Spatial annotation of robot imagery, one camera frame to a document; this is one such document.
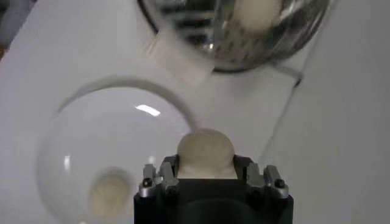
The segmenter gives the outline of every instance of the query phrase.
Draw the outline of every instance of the metal clamp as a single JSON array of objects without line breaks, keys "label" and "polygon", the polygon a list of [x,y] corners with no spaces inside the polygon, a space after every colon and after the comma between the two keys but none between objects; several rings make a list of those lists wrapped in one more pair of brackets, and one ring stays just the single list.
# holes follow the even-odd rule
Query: metal clamp
[{"label": "metal clamp", "polygon": [[167,193],[168,191],[176,191],[179,184],[179,180],[173,175],[171,164],[165,162],[161,165],[160,175],[163,177],[161,185],[163,190]]},{"label": "metal clamp", "polygon": [[138,186],[138,193],[140,197],[153,197],[156,192],[156,183],[154,178],[156,176],[156,169],[152,164],[147,164],[143,170],[144,178],[142,183]]},{"label": "metal clamp", "polygon": [[276,197],[288,198],[288,185],[280,178],[278,169],[275,166],[267,166],[264,169],[264,179]]}]

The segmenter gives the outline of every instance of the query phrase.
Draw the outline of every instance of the reflective metal bowl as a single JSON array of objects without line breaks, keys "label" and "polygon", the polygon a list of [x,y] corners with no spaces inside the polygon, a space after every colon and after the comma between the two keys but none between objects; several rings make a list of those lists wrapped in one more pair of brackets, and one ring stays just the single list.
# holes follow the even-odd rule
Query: reflective metal bowl
[{"label": "reflective metal bowl", "polygon": [[317,32],[329,0],[279,0],[282,9],[270,29],[246,31],[234,20],[239,0],[138,0],[158,32],[166,23],[215,62],[215,70],[237,72],[289,58]]}]

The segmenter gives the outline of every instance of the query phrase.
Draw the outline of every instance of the white surface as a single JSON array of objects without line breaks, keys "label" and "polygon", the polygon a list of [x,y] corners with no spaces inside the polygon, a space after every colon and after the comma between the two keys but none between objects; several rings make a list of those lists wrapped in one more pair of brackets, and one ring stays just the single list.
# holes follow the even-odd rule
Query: white surface
[{"label": "white surface", "polygon": [[38,146],[58,109],[92,89],[145,87],[193,125],[224,132],[238,154],[262,153],[294,80],[265,67],[184,85],[137,54],[134,10],[128,0],[39,0],[31,11],[0,64],[1,223],[55,223],[35,184]]},{"label": "white surface", "polygon": [[[191,132],[184,115],[160,96],[136,88],[107,88],[82,96],[54,119],[38,154],[42,199],[64,223],[96,223],[89,196],[110,169],[128,176],[130,195],[150,156],[161,164]],[[124,223],[132,220],[132,198]]]},{"label": "white surface", "polygon": [[271,157],[299,224],[388,223],[390,2],[340,1]]}]

